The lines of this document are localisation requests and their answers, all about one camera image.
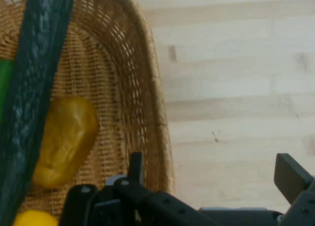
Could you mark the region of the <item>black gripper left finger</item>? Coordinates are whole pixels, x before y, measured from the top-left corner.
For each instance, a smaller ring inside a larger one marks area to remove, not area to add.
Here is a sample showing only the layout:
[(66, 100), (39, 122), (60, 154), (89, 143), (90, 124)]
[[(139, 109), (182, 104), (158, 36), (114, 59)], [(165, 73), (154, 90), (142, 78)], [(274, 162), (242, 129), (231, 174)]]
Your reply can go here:
[(217, 226), (166, 192), (143, 186), (144, 157), (131, 154), (127, 175), (109, 178), (99, 190), (95, 185), (72, 187), (63, 205), (60, 226)]

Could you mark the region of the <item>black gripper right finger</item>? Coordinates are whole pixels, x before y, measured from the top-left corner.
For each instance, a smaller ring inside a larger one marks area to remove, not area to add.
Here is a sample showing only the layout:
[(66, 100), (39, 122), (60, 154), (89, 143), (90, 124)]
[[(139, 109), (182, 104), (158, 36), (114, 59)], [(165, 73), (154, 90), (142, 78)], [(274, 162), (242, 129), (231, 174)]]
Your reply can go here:
[(315, 224), (315, 178), (291, 155), (277, 154), (274, 183), (290, 207), (280, 217), (280, 226)]

